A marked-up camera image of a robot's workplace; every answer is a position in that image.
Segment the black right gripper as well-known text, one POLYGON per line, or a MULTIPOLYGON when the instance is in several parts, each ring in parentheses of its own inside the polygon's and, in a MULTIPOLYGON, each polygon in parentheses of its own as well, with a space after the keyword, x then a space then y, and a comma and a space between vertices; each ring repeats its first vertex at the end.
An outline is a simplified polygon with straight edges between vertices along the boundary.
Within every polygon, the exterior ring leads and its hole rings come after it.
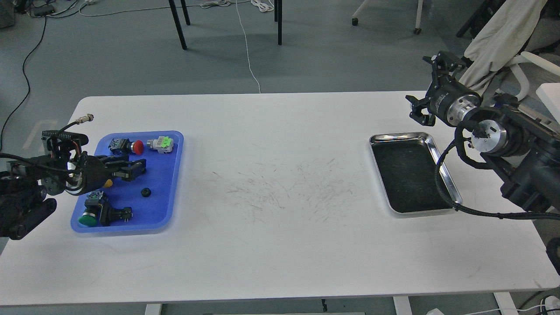
POLYGON ((412 95, 405 98, 410 102, 410 118, 422 126, 433 127, 436 118, 450 127, 456 127, 465 115, 480 106, 481 97, 458 80, 467 68, 466 62, 452 52, 440 51, 433 56, 423 56, 423 61, 432 68, 432 83, 427 97, 418 99, 412 95))

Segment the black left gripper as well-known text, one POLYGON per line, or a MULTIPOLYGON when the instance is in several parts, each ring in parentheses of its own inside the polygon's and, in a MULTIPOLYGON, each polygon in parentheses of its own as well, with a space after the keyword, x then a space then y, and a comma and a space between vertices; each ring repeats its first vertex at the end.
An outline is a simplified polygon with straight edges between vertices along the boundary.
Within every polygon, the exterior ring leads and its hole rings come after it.
POLYGON ((102 188, 112 177, 134 181, 146 173, 146 162, 146 159, 129 160, 128 157, 83 153, 75 167, 79 173, 67 180, 66 192, 74 196, 84 195, 102 188))

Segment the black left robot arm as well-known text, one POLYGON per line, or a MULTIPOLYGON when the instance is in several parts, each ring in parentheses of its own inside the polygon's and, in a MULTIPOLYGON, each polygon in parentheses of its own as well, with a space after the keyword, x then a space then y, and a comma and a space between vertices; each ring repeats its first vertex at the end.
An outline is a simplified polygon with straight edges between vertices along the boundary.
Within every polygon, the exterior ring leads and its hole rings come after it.
POLYGON ((2 154, 8 159, 1 173, 1 237, 18 241, 53 214, 56 195, 68 192, 79 196, 96 191, 108 180, 130 182, 146 173, 146 159, 130 160, 128 155, 88 155, 23 158, 2 154))

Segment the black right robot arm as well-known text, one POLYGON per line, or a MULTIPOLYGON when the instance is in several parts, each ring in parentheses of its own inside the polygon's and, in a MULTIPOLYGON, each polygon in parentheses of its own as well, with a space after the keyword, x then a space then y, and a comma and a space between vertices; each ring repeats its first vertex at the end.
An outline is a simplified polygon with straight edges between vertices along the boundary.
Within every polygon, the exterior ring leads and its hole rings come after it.
POLYGON ((432 127, 436 119, 453 127, 454 138, 435 164, 438 177, 446 155, 456 149, 469 166, 493 170, 503 181, 504 199, 522 213, 486 213, 471 209, 450 197, 436 181, 438 193, 456 211, 480 217, 512 220, 558 220, 549 209, 560 205, 559 131, 520 108, 518 98, 507 93, 494 94, 494 105, 482 105, 482 97, 456 79, 456 72, 468 64, 451 52, 424 56, 430 64, 432 82, 424 98, 406 96, 410 118, 432 127))

